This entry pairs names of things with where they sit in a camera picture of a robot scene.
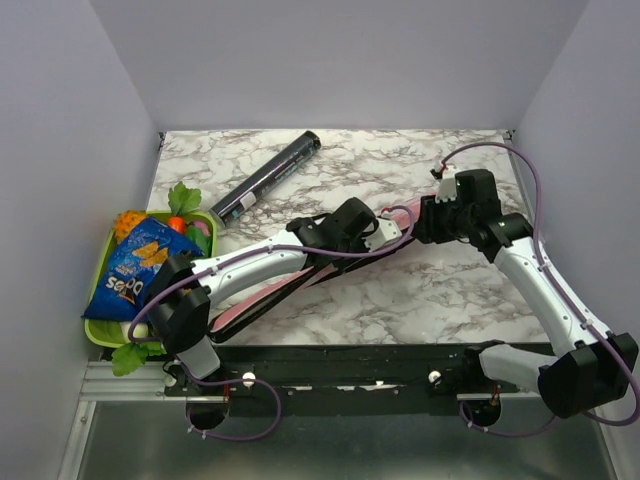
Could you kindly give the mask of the black shuttlecock tube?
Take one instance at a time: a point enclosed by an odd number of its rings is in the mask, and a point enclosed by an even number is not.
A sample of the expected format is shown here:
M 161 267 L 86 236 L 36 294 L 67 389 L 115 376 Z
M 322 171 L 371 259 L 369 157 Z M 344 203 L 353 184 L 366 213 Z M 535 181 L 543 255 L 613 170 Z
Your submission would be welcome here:
M 320 138 L 307 130 L 227 193 L 210 210 L 222 226 L 237 219 L 321 148 Z

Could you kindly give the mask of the pink racket bag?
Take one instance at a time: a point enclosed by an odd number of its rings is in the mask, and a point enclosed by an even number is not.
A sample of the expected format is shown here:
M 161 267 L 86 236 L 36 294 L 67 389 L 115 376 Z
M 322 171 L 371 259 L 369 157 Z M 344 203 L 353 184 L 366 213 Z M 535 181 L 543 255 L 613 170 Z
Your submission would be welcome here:
M 313 268 L 306 269 L 267 285 L 216 316 L 211 323 L 212 339 L 215 343 L 229 340 L 295 292 L 365 267 L 401 248 L 399 245 L 389 253 L 371 258 L 339 259 L 336 265 L 331 264 L 317 272 Z

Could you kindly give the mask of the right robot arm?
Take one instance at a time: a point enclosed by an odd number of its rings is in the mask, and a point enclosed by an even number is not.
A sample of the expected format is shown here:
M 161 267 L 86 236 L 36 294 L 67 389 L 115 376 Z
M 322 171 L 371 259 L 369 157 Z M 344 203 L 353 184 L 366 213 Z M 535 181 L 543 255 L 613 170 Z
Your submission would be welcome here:
M 543 355 L 490 341 L 469 349 L 460 379 L 480 392 L 494 381 L 539 394 L 566 419 L 625 396 L 639 348 L 614 334 L 568 287 L 519 214 L 501 211 L 493 174 L 486 169 L 434 171 L 439 187 L 420 200 L 413 237 L 423 244 L 466 240 L 516 287 L 550 341 Z

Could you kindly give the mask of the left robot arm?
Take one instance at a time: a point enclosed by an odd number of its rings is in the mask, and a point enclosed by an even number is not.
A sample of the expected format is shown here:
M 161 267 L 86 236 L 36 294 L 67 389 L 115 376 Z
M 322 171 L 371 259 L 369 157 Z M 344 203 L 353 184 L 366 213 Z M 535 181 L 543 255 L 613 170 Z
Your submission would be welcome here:
M 343 260 L 364 259 L 397 239 L 395 224 L 377 216 L 357 198 L 320 217 L 299 217 L 267 239 L 237 252 L 192 260 L 177 254 L 166 260 L 148 287 L 142 316 L 164 349 L 188 370 L 187 382 L 201 395 L 222 380 L 212 333 L 222 339 L 241 321 L 211 324 L 210 309 L 275 277 L 311 276 Z

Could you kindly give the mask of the pink toy fruit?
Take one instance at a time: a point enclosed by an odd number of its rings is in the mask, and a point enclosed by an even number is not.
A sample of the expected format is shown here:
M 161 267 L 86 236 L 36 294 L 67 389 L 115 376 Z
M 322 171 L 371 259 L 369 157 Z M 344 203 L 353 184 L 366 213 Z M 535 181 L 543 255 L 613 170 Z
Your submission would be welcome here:
M 197 229 L 199 229 L 205 236 L 210 236 L 211 235 L 211 230 L 209 228 L 209 225 L 201 222 L 201 221 L 193 221 L 191 223 L 191 225 Z

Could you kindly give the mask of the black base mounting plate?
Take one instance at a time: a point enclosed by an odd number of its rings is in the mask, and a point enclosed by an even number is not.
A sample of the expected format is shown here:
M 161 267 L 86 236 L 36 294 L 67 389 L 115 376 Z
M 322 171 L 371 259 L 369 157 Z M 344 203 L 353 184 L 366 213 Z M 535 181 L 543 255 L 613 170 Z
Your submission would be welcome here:
M 466 344 L 359 346 L 227 346 L 221 367 L 203 384 L 178 365 L 166 367 L 173 385 L 223 403 L 187 403 L 195 414 L 231 417 L 457 415 L 470 408 L 480 424 L 495 423 L 515 387 L 486 379 Z

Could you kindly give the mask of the orange toy carrot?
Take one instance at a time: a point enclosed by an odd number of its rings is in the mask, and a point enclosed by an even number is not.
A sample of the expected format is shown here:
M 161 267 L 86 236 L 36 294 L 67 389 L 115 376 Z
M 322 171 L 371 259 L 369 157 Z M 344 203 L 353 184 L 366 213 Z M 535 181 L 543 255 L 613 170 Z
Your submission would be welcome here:
M 180 216 L 171 216 L 167 220 L 167 225 L 174 231 L 178 232 L 181 235 L 186 233 L 186 222 Z

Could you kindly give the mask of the orange toy pineapple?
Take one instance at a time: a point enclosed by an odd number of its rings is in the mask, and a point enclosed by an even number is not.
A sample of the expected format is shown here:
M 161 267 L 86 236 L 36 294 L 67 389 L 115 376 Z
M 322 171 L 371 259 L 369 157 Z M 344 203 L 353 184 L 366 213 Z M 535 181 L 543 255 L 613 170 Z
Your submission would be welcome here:
M 128 210 L 118 214 L 113 224 L 116 243 L 121 244 L 132 230 L 146 218 L 147 214 L 144 211 Z

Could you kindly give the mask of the white toy onion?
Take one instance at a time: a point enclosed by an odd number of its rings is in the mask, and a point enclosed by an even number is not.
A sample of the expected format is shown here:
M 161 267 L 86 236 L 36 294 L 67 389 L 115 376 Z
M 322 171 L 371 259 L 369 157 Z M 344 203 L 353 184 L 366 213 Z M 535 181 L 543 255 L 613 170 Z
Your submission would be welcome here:
M 129 333 L 132 333 L 135 339 L 146 338 L 148 336 L 148 326 L 141 322 L 131 327 L 131 322 L 121 322 L 120 329 L 125 343 L 130 343 Z

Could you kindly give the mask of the blue Doritos chip bag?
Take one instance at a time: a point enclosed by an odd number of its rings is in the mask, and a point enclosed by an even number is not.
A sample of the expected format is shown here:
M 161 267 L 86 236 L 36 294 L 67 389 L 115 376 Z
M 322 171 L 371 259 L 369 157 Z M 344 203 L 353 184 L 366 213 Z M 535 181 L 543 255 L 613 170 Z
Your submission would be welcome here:
M 196 238 L 192 241 L 153 217 L 143 219 L 109 256 L 83 316 L 132 321 L 143 306 L 147 288 L 168 258 L 179 254 L 206 258 L 211 253 L 207 237 L 198 234 Z

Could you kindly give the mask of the left aluminium rail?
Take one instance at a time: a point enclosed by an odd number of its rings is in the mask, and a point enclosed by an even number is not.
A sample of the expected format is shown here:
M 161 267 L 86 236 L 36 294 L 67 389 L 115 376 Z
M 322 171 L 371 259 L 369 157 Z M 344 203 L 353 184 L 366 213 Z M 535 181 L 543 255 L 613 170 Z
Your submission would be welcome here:
M 191 395 L 179 389 L 176 394 L 165 392 L 166 374 L 153 362 L 123 377 L 113 375 L 108 362 L 90 362 L 80 389 L 81 401 L 93 402 L 186 402 L 223 403 L 222 396 Z

